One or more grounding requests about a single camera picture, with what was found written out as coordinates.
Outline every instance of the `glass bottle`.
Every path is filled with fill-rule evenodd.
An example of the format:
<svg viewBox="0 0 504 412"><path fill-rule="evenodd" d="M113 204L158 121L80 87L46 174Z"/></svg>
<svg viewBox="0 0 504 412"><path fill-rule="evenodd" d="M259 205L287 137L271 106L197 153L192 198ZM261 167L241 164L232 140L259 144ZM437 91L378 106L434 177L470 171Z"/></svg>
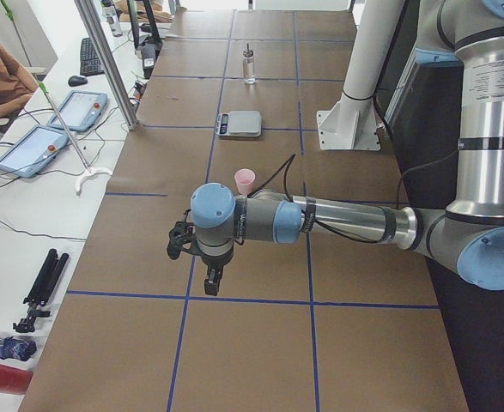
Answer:
<svg viewBox="0 0 504 412"><path fill-rule="evenodd" d="M120 37L122 35L122 27L120 26L120 21L118 20L116 7L114 7L111 0L101 0L101 5L103 8L103 15L111 28L112 35L114 37Z"/></svg>
<svg viewBox="0 0 504 412"><path fill-rule="evenodd" d="M244 83L255 83L255 61L253 57L253 50L250 49L249 43L246 43L246 49L242 52L242 72L244 76Z"/></svg>

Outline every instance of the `pink cup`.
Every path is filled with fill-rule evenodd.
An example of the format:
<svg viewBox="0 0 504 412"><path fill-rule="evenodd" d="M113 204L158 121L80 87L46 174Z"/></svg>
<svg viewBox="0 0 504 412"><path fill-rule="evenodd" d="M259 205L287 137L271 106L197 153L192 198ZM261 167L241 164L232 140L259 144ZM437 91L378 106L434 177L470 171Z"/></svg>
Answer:
<svg viewBox="0 0 504 412"><path fill-rule="evenodd" d="M250 169L240 169L234 174L234 181L239 194L247 196L253 191L255 173Z"/></svg>

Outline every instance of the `metal pole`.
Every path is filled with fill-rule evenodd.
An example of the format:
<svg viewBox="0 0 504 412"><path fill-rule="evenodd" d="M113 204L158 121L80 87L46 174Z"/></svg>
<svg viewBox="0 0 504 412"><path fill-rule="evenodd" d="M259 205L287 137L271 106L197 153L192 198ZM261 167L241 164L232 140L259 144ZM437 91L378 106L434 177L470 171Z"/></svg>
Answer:
<svg viewBox="0 0 504 412"><path fill-rule="evenodd" d="M93 0L74 1L80 12L83 24L86 30L88 30L89 38L97 51L99 60L105 70L106 79L114 93L114 98L118 102L118 107L124 116L128 129L133 130L137 126L137 117L133 105L130 103L130 99L125 91L124 82L122 82L122 77L112 57L105 34L103 33L103 28L100 24L99 16L97 16L94 2Z"/></svg>
<svg viewBox="0 0 504 412"><path fill-rule="evenodd" d="M89 166L88 161L86 161L86 158L84 157L82 151L78 147L78 142L76 139L72 136L72 132L70 131L69 126L64 122L63 116L61 116L61 112L59 111L57 105L53 102L52 97L49 95L49 92L46 89L46 85L42 82L39 82L39 88L42 89L42 92L44 92L44 96L46 97L47 101L49 102L49 105L52 107L53 111L55 112L55 116L57 117L59 123L63 127L64 132L67 134L68 138L70 139L70 142L72 143L72 146L74 146L74 150L78 154L78 157L82 161L83 165L86 167L86 169L91 172L91 168Z"/></svg>
<svg viewBox="0 0 504 412"><path fill-rule="evenodd" d="M28 65L32 66L32 62L30 61L30 57L28 56L27 53L27 48L25 47L24 42L22 41L21 34L19 33L19 29L17 28L17 25L15 24L15 18L13 17L13 11L9 8L8 4L5 2L5 0L0 0L0 3L3 6L3 9L5 10L5 15L8 16L8 19L11 20L13 23L13 28L15 29L15 33L17 34L17 37L19 38L19 42L21 43L22 51L25 53L25 57L27 58Z"/></svg>

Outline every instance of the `red cylinder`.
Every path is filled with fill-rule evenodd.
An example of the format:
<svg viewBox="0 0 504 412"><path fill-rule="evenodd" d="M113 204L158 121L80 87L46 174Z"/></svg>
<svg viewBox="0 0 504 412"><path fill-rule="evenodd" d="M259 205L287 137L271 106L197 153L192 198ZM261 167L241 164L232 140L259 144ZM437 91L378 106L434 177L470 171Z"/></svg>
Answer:
<svg viewBox="0 0 504 412"><path fill-rule="evenodd" d="M0 392L23 395L30 385L32 376L31 371L0 365Z"/></svg>

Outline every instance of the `tablet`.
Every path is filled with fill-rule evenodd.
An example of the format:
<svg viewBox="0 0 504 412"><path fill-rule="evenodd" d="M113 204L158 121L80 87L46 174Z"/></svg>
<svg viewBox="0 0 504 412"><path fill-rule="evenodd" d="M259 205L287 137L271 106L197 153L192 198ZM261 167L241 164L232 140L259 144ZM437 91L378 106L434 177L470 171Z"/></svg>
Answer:
<svg viewBox="0 0 504 412"><path fill-rule="evenodd" d="M106 107L106 102L107 98L104 93L72 90L59 106L59 112L70 130L86 131L100 117ZM61 122L55 115L47 122L47 126L63 129Z"/></svg>
<svg viewBox="0 0 504 412"><path fill-rule="evenodd" d="M55 158L68 140L62 130L35 125L0 157L0 170L31 178Z"/></svg>

